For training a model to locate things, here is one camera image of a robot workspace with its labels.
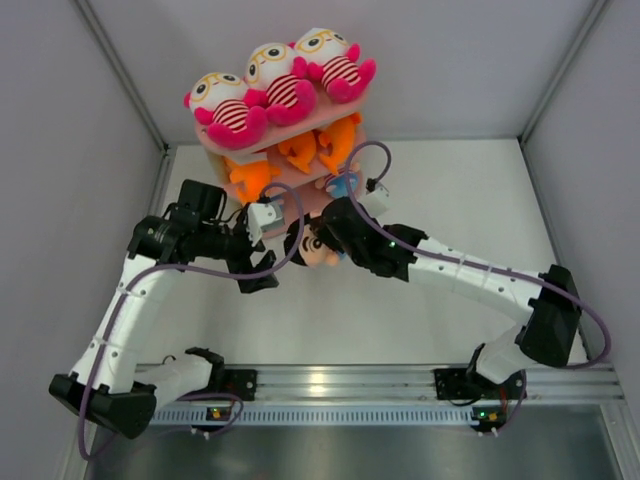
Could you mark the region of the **boy doll plush blue cap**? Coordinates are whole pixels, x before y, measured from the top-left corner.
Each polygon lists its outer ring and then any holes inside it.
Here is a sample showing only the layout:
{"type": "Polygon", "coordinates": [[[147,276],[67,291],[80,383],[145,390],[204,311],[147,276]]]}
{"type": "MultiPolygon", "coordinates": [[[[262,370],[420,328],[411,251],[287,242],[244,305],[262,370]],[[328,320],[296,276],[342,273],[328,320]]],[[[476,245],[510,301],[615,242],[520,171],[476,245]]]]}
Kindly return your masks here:
{"type": "Polygon", "coordinates": [[[317,190],[323,191],[329,197],[336,199],[348,195],[347,187],[350,186],[356,192],[360,183],[360,175],[357,172],[348,171],[339,175],[329,174],[317,179],[314,186],[317,190]]]}

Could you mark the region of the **large orange shark plush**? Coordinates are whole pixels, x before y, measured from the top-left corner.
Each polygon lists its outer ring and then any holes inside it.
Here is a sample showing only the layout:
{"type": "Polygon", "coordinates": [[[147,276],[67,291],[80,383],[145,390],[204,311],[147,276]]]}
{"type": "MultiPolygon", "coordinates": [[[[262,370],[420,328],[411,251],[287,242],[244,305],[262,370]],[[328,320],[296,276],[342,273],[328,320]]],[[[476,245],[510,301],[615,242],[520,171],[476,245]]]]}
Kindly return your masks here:
{"type": "Polygon", "coordinates": [[[328,153],[319,153],[320,162],[330,173],[337,175],[354,147],[356,127],[362,122],[359,112],[331,123],[318,134],[318,143],[328,153]]]}

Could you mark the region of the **small orange shark plush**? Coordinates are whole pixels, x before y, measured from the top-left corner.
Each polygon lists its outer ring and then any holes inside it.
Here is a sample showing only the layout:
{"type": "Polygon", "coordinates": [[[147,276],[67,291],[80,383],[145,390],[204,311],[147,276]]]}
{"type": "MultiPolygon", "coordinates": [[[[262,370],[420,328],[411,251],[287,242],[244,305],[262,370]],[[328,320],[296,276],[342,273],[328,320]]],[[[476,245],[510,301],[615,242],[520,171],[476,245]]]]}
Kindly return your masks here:
{"type": "Polygon", "coordinates": [[[311,162],[316,156],[316,138],[312,131],[301,133],[277,144],[286,160],[305,174],[311,173],[311,162]]]}

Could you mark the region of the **white panda plush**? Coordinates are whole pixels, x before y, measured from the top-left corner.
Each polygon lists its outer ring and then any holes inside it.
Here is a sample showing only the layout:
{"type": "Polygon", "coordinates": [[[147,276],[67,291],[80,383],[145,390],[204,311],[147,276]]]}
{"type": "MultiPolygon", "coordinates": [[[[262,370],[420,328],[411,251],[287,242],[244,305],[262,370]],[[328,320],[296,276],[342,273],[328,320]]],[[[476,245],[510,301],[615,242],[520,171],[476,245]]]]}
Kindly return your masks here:
{"type": "Polygon", "coordinates": [[[211,72],[201,77],[183,99],[207,137],[219,147],[240,150],[258,143],[268,128],[265,109],[249,106],[244,80],[232,73],[211,72]]]}
{"type": "Polygon", "coordinates": [[[360,61],[359,44],[350,44],[328,28],[312,28],[290,46],[305,59],[309,78],[317,82],[334,103],[349,103],[359,98],[377,73],[374,59],[360,61]]]}
{"type": "Polygon", "coordinates": [[[251,106],[263,106],[269,122],[295,125],[315,109],[317,92],[307,78],[307,61],[291,46],[271,42],[251,53],[244,75],[251,106]]]}

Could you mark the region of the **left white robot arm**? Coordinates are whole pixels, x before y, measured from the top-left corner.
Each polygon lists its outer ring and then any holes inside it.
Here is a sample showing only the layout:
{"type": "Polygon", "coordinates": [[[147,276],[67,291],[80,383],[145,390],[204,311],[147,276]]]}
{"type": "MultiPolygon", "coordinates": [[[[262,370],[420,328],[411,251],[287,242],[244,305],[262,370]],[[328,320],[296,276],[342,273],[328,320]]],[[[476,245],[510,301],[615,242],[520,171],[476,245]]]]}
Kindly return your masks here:
{"type": "Polygon", "coordinates": [[[229,225],[221,218],[225,200],[222,188],[186,180],[164,215],[135,226],[100,326],[70,372],[55,375],[49,386],[81,423],[134,439],[165,405],[193,392],[215,399],[225,390],[224,359],[206,348],[189,348],[168,364],[136,372],[161,304],[195,259],[224,261],[224,277],[245,294],[277,286],[276,256],[262,236],[283,225],[279,204],[263,197],[229,225]]]}

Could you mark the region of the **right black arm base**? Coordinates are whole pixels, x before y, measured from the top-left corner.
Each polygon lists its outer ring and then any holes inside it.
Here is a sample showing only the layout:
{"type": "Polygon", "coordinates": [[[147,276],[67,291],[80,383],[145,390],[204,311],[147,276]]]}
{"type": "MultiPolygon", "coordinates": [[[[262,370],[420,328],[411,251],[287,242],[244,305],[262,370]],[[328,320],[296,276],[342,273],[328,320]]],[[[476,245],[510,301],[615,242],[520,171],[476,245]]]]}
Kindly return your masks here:
{"type": "Polygon", "coordinates": [[[466,368],[439,368],[433,372],[436,397],[457,408],[472,408],[471,428],[479,435],[497,437],[519,411],[526,398],[527,377],[516,372],[494,384],[466,368]]]}

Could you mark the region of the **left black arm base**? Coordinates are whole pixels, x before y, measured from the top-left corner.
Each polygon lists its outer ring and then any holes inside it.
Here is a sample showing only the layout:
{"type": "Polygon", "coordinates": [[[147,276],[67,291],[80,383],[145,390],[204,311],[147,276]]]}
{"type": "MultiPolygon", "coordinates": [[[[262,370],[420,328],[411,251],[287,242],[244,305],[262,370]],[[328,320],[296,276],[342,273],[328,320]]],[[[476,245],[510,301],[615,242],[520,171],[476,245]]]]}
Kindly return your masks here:
{"type": "Polygon", "coordinates": [[[219,387],[207,387],[195,391],[192,396],[200,401],[222,401],[222,406],[206,408],[206,424],[192,427],[206,438],[229,430],[242,416],[246,402],[255,400],[257,371],[251,369],[226,370],[219,387]]]}

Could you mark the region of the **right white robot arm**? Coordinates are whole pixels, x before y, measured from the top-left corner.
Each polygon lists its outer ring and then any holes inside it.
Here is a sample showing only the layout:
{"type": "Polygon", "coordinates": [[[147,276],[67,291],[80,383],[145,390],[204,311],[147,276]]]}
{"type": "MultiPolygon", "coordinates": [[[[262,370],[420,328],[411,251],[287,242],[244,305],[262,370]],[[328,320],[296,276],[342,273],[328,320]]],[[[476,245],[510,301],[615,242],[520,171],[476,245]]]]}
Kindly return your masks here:
{"type": "Polygon", "coordinates": [[[475,395],[491,396],[513,374],[532,366],[568,367],[581,317],[569,270],[553,265],[536,273],[491,266],[422,230],[380,225],[360,214],[349,198],[331,202],[311,228],[326,245],[376,276],[441,287],[512,320],[513,327],[473,353],[466,382],[475,395]]]}

